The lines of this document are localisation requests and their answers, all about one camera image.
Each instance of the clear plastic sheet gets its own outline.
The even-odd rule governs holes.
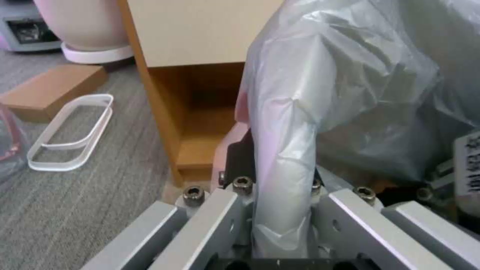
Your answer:
[[[250,46],[236,108],[255,142],[257,256],[307,256],[317,156],[419,181],[478,125],[479,5],[283,3]]]
[[[28,144],[20,121],[0,104],[0,181],[26,164]]]

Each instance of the hex socket screw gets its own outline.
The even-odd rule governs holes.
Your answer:
[[[199,207],[205,201],[205,191],[199,186],[189,186],[183,190],[183,201],[187,206]]]
[[[312,195],[316,195],[320,193],[320,188],[322,187],[322,182],[318,178],[313,179],[312,184]]]
[[[218,184],[221,186],[225,185],[225,171],[218,172]]]
[[[366,201],[369,205],[374,205],[377,198],[375,192],[366,186],[358,186],[353,189],[353,193],[357,194],[361,199]]]
[[[233,180],[233,191],[239,195],[250,195],[253,190],[253,181],[250,177],[241,176]]]

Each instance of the label sticker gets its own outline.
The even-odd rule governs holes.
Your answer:
[[[480,193],[480,132],[456,139],[454,156],[457,195]]]

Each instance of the cardboard box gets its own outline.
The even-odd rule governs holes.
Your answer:
[[[48,123],[65,103],[95,91],[108,79],[101,66],[60,65],[0,96],[0,103],[27,122]]]

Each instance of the gray carpet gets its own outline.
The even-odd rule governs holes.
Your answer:
[[[0,51],[0,93],[61,63],[61,53]],[[169,167],[136,67],[110,72],[99,92],[115,97],[113,117],[83,167],[24,168],[0,184],[0,269],[79,269],[159,199]],[[53,141],[83,137],[100,113],[79,109]],[[24,123],[30,140],[45,126]],[[44,151],[36,159],[65,161],[75,154]]]

